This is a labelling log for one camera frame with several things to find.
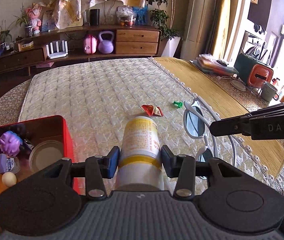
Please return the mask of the cream yellow cylindrical canister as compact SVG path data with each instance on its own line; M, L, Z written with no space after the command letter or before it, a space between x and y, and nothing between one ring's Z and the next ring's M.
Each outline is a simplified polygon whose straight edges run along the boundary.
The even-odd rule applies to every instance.
M164 189L158 127L152 119L138 116L126 124L115 189Z

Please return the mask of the round tin lid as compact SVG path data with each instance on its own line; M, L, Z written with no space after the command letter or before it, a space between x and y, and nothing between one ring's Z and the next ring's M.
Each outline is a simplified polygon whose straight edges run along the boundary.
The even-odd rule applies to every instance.
M43 141L35 146L30 153L30 170L36 173L63 157L63 144L61 142L56 140Z

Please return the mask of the beige egg ball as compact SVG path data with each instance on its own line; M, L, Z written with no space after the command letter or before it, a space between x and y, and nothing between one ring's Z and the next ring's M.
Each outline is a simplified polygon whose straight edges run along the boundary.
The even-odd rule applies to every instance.
M2 183L6 186L6 187L12 187L13 185L17 184L17 178L16 175L12 172L5 172L2 175Z

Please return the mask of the purple monster toy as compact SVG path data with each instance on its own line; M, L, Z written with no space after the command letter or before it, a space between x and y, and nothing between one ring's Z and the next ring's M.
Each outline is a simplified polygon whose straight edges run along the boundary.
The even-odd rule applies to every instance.
M7 131L0 137L0 150L3 154L15 157L20 152L22 139L14 132Z

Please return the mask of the purple block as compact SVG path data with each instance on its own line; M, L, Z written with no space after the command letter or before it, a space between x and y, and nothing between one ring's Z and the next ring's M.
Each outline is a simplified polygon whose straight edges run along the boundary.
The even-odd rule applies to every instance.
M0 174L7 172L7 156L6 154L0 154Z

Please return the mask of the green mug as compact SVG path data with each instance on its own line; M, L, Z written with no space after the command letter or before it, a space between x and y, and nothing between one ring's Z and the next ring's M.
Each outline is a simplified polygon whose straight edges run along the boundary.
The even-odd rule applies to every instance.
M279 95L277 93L277 88L273 86L269 82L264 82L261 87L261 98L267 102L270 102L271 100L278 101Z

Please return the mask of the orange tissue box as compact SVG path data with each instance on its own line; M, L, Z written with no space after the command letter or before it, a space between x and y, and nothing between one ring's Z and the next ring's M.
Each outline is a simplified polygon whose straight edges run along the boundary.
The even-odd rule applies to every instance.
M247 85L252 88L261 88L264 82L270 82L274 71L262 64L255 64L249 74Z

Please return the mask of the green push pin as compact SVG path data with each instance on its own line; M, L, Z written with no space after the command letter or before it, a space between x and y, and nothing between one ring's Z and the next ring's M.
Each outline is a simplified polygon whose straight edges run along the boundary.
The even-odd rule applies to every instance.
M175 107L177 107L178 109L181 109L183 107L183 102L180 101L174 101L173 104L175 105Z

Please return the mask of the stack of books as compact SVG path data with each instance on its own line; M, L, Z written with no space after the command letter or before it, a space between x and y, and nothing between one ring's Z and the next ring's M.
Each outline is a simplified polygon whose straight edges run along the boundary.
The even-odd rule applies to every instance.
M220 76L234 76L239 72L228 66L221 60L216 60L211 54L200 54L196 59L190 60L190 63L205 74L217 74Z

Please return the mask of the white wifi router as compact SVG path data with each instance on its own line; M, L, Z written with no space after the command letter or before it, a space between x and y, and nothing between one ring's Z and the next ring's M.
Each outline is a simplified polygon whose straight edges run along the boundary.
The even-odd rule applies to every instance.
M45 46L48 59L58 59L68 55L68 42L65 40L50 42Z

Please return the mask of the purple kettlebell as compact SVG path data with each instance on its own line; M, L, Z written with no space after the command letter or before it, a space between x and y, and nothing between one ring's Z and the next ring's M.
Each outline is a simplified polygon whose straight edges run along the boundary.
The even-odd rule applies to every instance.
M110 40L104 40L102 35L111 35ZM102 54L110 54L114 50L113 46L114 33L112 31L102 31L99 33L99 46L98 50Z

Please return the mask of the pink toy case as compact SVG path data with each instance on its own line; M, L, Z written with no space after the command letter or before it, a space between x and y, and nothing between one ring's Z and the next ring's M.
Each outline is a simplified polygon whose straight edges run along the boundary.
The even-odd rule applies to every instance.
M83 49L86 54L96 53L98 40L95 36L88 34L83 40Z

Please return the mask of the wooden tv cabinet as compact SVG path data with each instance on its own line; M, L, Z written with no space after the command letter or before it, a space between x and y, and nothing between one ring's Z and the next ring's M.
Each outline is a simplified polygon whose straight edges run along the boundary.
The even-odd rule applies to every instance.
M99 33L102 31L112 31L114 33L113 52L102 54L97 50L94 54L86 54L83 49L85 36L91 34L99 42ZM20 45L33 44L31 48L25 51L3 53L0 56L0 74L49 62L157 56L160 47L160 36L158 29L145 25L133 25L131 27L120 25L84 25L48 31L18 41ZM48 59L46 44L60 40L68 42L68 55L58 59Z

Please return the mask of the black speaker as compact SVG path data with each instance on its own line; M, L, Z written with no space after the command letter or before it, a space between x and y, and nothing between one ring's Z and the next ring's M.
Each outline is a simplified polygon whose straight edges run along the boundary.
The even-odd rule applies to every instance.
M91 26L97 26L100 24L100 9L89 10L89 24Z

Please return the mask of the pink plush doll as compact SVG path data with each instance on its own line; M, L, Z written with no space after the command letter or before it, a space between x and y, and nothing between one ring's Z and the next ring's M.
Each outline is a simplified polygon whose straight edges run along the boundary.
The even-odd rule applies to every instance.
M34 35L40 33L40 27L42 25L42 21L40 19L41 10L41 3L32 3L31 7L28 7L25 10L29 19L29 25L32 26Z

